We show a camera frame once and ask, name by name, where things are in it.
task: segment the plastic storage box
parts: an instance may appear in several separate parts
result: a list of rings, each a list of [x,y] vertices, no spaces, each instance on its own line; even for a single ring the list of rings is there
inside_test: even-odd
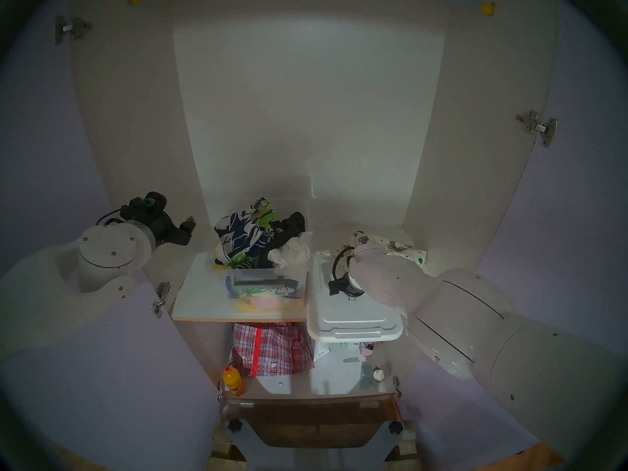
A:
[[[269,198],[277,219],[286,219],[293,212],[303,214],[306,222],[307,201],[297,198]],[[268,309],[291,310],[305,305],[305,289],[312,256],[301,265],[289,268],[232,269],[214,264],[213,253],[207,258],[208,268],[219,279],[223,294],[241,311]]]
[[[310,304],[307,306],[308,333],[314,341],[371,342],[392,341],[403,333],[399,312],[364,294],[350,298],[329,295],[334,256],[316,253],[310,273]]]

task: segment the plastic lid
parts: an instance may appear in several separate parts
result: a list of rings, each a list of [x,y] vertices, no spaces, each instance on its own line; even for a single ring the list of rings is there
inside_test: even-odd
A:
[[[307,326],[315,341],[392,341],[403,333],[398,311],[364,294],[349,298],[344,293],[329,295],[333,257],[316,253],[309,275]]]

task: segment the cable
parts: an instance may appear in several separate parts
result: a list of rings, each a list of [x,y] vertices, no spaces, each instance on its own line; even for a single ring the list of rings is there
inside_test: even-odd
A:
[[[103,224],[104,226],[109,226],[110,224],[123,224],[124,221],[120,221],[117,217],[112,217],[110,219],[107,219],[107,221],[105,221],[105,224]]]
[[[107,216],[111,216],[112,214],[115,214],[116,212],[119,212],[121,209],[122,208],[116,209],[115,211],[111,211],[111,212],[106,213],[103,217],[101,217],[98,221],[96,221],[96,226],[98,226],[101,223],[101,221],[103,219],[105,219]]]
[[[334,280],[338,280],[338,278],[336,278],[336,267],[338,266],[338,260],[341,259],[342,255],[344,255],[350,249],[355,249],[355,248],[353,246],[347,246],[344,250],[342,250],[340,253],[338,253],[338,256],[333,261],[332,276],[333,276]]]

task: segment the bottle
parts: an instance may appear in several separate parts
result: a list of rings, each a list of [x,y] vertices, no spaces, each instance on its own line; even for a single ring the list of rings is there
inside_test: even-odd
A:
[[[222,373],[222,380],[233,395],[240,396],[244,393],[244,382],[237,369],[227,366]]]

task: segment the transparent plastic box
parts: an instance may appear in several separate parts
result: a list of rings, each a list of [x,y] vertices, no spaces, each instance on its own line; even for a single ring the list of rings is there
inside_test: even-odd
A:
[[[288,218],[299,211],[308,228],[308,204],[299,198],[267,198],[277,212],[277,220]],[[305,289],[308,271],[312,266],[313,247],[309,243],[311,256],[303,264],[289,268],[232,269],[214,263],[213,251],[207,258],[207,268],[219,279],[222,293],[239,311],[291,310],[305,306]]]

